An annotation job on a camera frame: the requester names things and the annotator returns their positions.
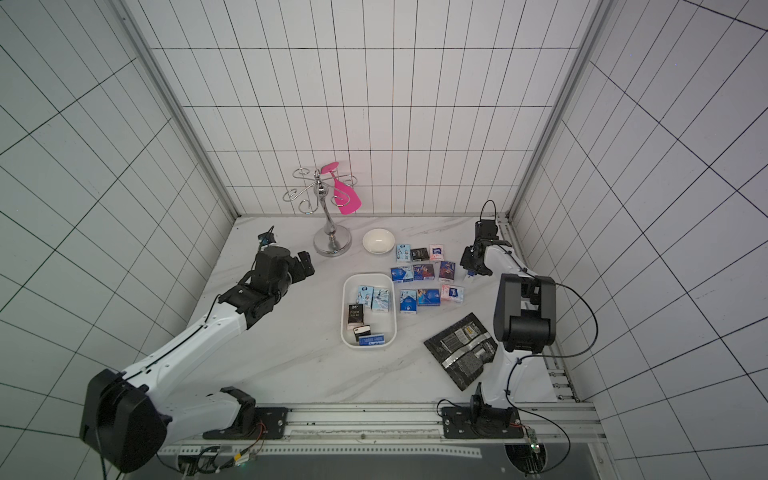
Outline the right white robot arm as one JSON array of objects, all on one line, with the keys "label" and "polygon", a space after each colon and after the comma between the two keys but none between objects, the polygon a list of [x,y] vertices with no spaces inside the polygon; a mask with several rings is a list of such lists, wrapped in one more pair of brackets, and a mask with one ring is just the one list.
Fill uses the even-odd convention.
[{"label": "right white robot arm", "polygon": [[[492,331],[470,313],[427,339],[425,347],[460,390],[478,380],[484,366],[500,356],[511,378],[523,361],[540,355],[556,336],[556,282],[530,272],[512,245],[498,235],[492,219],[475,223],[475,239],[465,248],[460,266],[471,274],[499,276]],[[524,439],[536,449],[535,432],[510,405],[493,407],[477,384],[466,406],[440,400],[436,406],[447,439]]]}]

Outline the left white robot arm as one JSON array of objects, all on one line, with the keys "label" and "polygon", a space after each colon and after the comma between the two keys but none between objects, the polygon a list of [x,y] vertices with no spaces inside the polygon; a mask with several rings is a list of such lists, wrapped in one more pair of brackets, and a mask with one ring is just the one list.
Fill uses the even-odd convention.
[{"label": "left white robot arm", "polygon": [[198,434],[248,439],[259,428],[255,399],[226,386],[172,402],[176,388],[206,359],[273,311],[289,288],[315,273],[306,251],[272,244],[252,268],[217,295],[208,312],[144,359],[88,383],[79,438],[101,460],[130,473],[162,447]]}]

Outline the pink Tempo side pack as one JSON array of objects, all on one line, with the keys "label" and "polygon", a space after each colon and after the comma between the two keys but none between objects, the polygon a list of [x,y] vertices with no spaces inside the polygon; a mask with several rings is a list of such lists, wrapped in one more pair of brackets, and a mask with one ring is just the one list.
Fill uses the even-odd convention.
[{"label": "pink Tempo side pack", "polygon": [[431,244],[428,248],[429,258],[433,262],[444,261],[444,246],[442,244]]}]

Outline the blue white pack second row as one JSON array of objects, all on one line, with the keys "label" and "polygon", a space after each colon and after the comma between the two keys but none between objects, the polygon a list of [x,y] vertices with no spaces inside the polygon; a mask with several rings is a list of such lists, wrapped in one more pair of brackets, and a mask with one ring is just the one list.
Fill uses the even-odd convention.
[{"label": "blue white pack second row", "polygon": [[418,295],[413,289],[402,289],[399,293],[399,311],[403,314],[416,314],[418,311]]}]

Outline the blue orange pack second row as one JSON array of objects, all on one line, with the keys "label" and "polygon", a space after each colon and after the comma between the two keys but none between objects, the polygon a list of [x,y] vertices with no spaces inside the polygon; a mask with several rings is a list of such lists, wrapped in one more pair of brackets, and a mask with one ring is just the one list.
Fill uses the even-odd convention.
[{"label": "blue orange pack second row", "polygon": [[421,307],[432,307],[441,305],[441,292],[439,289],[418,289],[417,305]]}]

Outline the small black tissue pack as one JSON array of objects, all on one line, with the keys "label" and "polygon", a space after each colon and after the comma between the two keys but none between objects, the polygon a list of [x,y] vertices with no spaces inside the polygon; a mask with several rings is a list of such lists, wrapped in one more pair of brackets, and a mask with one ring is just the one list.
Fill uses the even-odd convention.
[{"label": "small black tissue pack", "polygon": [[412,248],[411,260],[413,262],[423,262],[430,260],[430,252],[426,247]]}]

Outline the light blue tissue pack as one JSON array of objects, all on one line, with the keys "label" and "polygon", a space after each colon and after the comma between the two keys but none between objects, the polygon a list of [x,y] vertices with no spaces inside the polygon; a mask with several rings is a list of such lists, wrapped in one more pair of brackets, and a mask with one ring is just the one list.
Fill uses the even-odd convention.
[{"label": "light blue tissue pack", "polygon": [[412,250],[410,244],[397,244],[395,246],[395,258],[397,263],[410,263]]}]

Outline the blue white tissue pack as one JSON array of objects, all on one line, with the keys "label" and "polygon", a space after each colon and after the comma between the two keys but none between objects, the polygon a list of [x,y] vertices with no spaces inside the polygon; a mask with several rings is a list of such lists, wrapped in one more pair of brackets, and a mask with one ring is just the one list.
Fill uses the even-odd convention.
[{"label": "blue white tissue pack", "polygon": [[406,283],[414,280],[412,265],[402,265],[390,269],[391,279],[394,283]]}]

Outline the blue red tissue pack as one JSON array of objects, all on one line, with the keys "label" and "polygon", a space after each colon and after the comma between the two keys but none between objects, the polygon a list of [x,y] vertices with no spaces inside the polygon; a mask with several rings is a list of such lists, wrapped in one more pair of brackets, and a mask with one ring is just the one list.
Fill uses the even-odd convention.
[{"label": "blue red tissue pack", "polygon": [[435,270],[432,263],[420,263],[413,265],[415,281],[431,281],[435,279]]}]

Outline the pink tissue pack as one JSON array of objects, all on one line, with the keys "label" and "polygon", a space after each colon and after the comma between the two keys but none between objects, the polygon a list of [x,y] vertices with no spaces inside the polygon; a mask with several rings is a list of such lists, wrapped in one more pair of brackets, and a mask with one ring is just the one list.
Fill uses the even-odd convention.
[{"label": "pink tissue pack", "polygon": [[442,302],[462,304],[464,302],[464,288],[457,285],[444,284],[440,289]]}]

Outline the blue orange tissue pack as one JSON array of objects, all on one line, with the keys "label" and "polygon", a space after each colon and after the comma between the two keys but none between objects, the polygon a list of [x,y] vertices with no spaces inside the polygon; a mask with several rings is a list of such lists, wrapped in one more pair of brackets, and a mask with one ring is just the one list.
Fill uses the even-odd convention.
[{"label": "blue orange tissue pack", "polygon": [[443,283],[453,283],[456,275],[456,264],[452,261],[441,261],[439,264],[438,280]]}]

